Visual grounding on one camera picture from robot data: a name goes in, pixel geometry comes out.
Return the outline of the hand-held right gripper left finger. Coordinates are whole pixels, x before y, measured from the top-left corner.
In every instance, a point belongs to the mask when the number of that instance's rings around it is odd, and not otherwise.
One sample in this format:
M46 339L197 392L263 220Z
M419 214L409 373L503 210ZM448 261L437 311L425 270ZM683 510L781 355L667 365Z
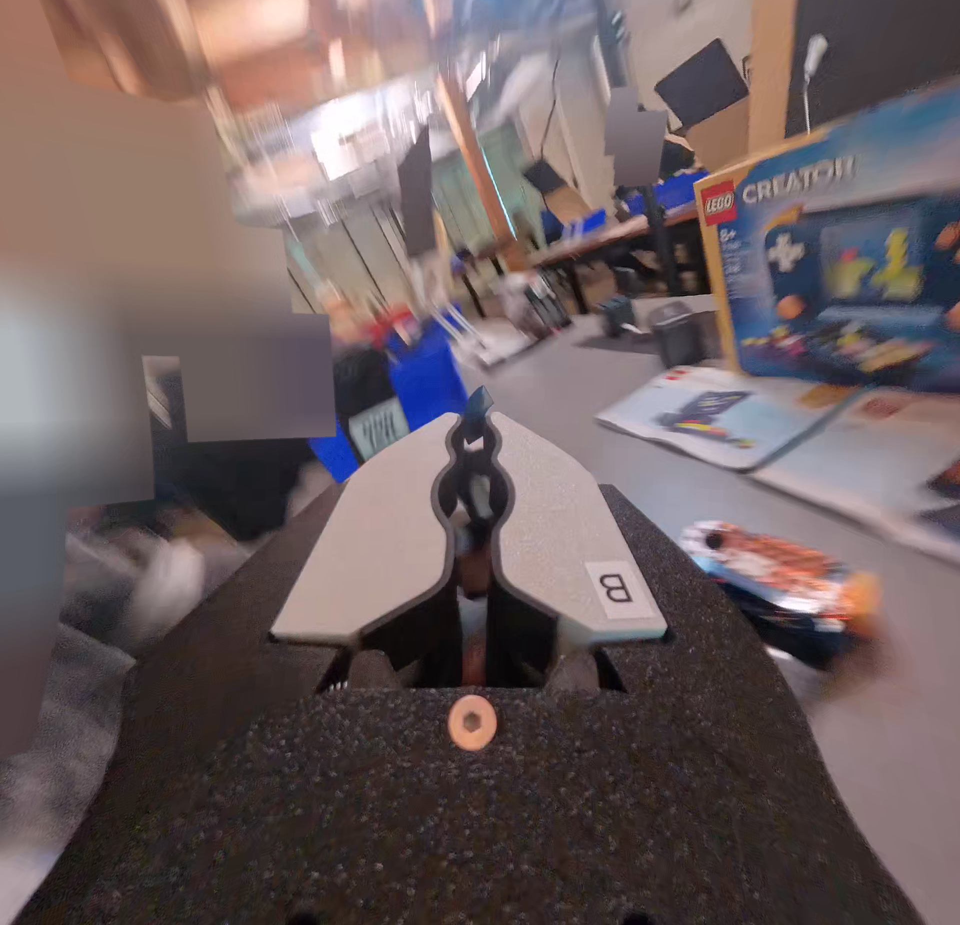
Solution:
M380 652L426 687L461 684L450 486L461 416L391 444L343 485L270 628L283 644Z

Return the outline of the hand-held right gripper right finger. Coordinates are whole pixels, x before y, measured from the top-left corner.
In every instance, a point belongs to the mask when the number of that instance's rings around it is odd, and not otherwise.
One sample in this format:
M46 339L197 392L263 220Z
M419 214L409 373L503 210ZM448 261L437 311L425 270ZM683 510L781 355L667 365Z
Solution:
M608 649L661 641L668 623L600 485L502 412L486 445L486 684L623 689Z

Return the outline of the curved dark blue tile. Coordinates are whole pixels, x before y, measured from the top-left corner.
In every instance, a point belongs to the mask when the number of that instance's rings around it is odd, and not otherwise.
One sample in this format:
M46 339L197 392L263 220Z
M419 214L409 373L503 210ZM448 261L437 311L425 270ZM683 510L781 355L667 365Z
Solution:
M473 445L484 438L488 415L493 403L493 397L487 390L485 384L478 386L470 394L463 410L460 424L460 433L464 445Z

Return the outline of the blue orange brick model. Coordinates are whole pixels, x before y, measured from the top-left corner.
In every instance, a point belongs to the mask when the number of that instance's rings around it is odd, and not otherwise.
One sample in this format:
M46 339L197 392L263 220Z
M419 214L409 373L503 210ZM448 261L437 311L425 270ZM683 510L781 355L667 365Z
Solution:
M766 646L818 671L875 641L880 581L822 551L721 521L685 528L678 545Z

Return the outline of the thin booklet blue figure cover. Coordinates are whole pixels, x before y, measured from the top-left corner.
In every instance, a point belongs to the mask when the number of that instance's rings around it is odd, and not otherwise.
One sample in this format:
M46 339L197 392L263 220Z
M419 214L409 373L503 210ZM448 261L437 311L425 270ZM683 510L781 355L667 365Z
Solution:
M751 473L818 432L858 391L682 366L595 415L602 426L735 473Z

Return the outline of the small blue storage bin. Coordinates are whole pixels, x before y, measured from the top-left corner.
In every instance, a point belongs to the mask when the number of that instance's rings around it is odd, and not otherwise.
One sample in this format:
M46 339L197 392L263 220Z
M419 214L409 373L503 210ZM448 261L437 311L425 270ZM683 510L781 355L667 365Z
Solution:
M339 347L333 392L335 431L308 443L338 484L436 418L462 414L468 400L450 343L436 324L412 342L391 330Z

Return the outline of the small black device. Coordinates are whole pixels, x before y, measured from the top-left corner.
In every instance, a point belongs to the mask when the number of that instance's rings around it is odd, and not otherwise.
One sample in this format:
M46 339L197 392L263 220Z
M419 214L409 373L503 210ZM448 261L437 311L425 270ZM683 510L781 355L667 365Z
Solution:
M601 319L602 334L608 339L617 339L624 335L645 337L649 331L638 324L633 300L626 295L617 294L596 306Z

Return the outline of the large black charger box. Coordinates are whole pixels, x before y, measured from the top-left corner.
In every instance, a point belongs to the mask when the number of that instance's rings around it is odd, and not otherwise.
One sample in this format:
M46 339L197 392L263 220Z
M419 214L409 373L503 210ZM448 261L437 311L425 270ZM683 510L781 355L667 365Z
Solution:
M697 366L708 358L697 313L675 300L650 312L647 319L664 369Z

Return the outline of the thin booklet purple arcade cover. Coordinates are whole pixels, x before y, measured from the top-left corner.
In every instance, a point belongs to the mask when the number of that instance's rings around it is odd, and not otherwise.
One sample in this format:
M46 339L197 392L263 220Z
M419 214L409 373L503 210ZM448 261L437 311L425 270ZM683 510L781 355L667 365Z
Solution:
M881 387L751 476L958 564L958 459L958 396Z

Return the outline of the black light stand pole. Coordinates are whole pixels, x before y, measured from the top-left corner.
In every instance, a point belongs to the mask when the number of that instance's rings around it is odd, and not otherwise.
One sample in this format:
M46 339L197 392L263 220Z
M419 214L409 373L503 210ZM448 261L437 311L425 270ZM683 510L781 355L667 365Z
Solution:
M649 238L654 243L658 270L668 295L678 297L681 294L680 282L674 257L672 240L666 227L666 211L656 198L654 187L643 185L638 188L644 202L644 215L649 229Z

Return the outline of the blue yellow toy set box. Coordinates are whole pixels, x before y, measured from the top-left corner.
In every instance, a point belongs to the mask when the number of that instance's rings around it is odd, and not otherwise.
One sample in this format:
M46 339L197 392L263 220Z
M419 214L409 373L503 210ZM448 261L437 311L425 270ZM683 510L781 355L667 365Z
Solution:
M693 190L732 367L958 395L958 78L789 139Z

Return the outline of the plain black flag panel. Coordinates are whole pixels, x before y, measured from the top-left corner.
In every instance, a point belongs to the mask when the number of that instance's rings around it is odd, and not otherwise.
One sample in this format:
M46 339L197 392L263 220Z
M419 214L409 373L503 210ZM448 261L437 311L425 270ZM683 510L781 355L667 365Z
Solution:
M433 160L429 127L419 130L397 167L403 241L408 259L418 260L436 249L433 205Z

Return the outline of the black flag with cardboard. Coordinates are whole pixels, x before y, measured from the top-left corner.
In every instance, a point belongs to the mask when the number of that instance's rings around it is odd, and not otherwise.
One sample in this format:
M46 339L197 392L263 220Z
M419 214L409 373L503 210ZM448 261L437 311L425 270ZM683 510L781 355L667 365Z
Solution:
M726 45L714 39L654 85L698 161L715 173L748 151L748 84Z

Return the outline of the large black foam board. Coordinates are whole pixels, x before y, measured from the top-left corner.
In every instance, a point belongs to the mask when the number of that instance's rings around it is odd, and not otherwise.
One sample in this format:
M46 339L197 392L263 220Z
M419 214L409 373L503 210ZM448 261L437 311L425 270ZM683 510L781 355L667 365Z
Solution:
M959 0L797 0L785 135L806 130L810 39L827 49L809 86L813 127L959 73Z

